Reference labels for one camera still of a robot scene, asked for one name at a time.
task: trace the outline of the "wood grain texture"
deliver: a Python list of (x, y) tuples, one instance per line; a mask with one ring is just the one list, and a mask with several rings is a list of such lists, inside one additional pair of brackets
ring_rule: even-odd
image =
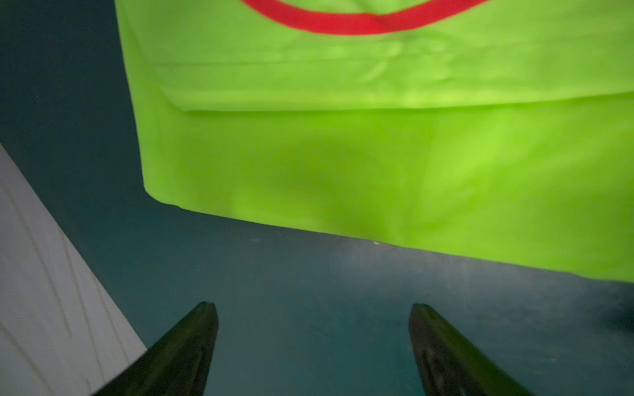
[(0, 395), (89, 395), (145, 350), (0, 146)]

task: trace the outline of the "dark teal wall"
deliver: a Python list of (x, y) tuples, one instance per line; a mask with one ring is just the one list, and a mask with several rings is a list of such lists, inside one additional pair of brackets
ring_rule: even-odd
[(113, 4), (0, 4), (0, 141), (147, 345), (217, 304), (209, 394), (421, 395), (413, 302), (536, 395), (634, 394), (634, 285), (159, 204)]

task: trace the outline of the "red curved line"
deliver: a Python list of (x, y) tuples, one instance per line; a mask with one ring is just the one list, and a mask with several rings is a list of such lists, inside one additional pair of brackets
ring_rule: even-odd
[(293, 29), (333, 35), (368, 35), (417, 29), (488, 0), (430, 0), (390, 14), (338, 14), (304, 10), (280, 0), (242, 0), (261, 15)]

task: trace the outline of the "lime green bag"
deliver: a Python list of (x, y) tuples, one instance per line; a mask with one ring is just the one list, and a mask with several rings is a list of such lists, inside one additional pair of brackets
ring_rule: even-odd
[(284, 1), (116, 0), (154, 198), (634, 281), (634, 1)]

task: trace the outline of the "red stripe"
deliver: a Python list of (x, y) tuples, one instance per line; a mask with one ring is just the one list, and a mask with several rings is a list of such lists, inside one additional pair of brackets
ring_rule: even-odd
[(430, 0), (391, 14), (338, 14), (304, 10), (279, 0), (242, 0), (261, 15), (293, 29), (333, 35), (367, 35), (417, 29), (487, 0)]

